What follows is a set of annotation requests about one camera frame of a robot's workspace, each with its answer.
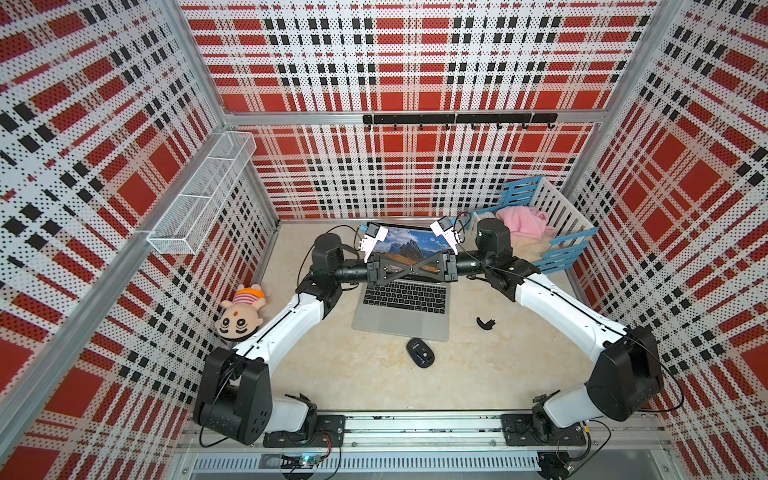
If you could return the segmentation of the black mouse battery cover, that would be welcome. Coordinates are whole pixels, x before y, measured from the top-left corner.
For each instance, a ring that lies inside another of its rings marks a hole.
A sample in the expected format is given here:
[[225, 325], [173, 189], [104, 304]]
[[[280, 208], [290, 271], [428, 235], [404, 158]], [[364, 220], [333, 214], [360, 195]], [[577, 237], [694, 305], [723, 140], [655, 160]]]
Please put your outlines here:
[[493, 329], [493, 327], [496, 325], [496, 321], [494, 319], [489, 319], [487, 321], [482, 320], [480, 317], [476, 318], [476, 324], [479, 328], [481, 328], [484, 331], [490, 331]]

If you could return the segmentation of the black wireless mouse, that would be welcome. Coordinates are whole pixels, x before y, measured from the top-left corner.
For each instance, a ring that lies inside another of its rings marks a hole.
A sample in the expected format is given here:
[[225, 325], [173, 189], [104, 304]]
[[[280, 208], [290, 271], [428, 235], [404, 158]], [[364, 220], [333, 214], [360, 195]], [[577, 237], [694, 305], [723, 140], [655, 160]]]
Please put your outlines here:
[[420, 338], [410, 339], [406, 344], [406, 351], [419, 368], [426, 369], [434, 364], [433, 350]]

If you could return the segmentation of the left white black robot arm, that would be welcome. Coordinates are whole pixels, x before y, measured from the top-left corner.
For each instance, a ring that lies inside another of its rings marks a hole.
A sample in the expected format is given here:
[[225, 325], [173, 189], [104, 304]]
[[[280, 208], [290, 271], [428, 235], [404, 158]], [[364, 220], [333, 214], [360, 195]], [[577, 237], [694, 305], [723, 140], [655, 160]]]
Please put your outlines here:
[[274, 397], [271, 376], [302, 336], [328, 316], [343, 293], [343, 282], [368, 280], [370, 254], [387, 233], [383, 226], [368, 224], [359, 246], [349, 249], [357, 256], [349, 264], [338, 235], [329, 231], [315, 239], [311, 269], [277, 317], [235, 347], [218, 347], [206, 357], [193, 411], [203, 431], [243, 445], [269, 434], [297, 445], [315, 439], [316, 405], [301, 394]]

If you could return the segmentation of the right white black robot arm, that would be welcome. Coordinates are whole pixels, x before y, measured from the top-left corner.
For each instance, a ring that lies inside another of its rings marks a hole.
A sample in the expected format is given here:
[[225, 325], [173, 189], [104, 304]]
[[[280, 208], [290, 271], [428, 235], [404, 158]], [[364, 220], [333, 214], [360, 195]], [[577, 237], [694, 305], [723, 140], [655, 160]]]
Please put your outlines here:
[[454, 226], [442, 217], [430, 229], [456, 254], [459, 276], [484, 275], [495, 290], [568, 337], [593, 364], [586, 382], [534, 401], [532, 413], [540, 423], [565, 428], [600, 417], [625, 421], [660, 393], [662, 365], [649, 328], [629, 329], [565, 293], [538, 267], [514, 255], [502, 221], [480, 222], [476, 251], [460, 249]]

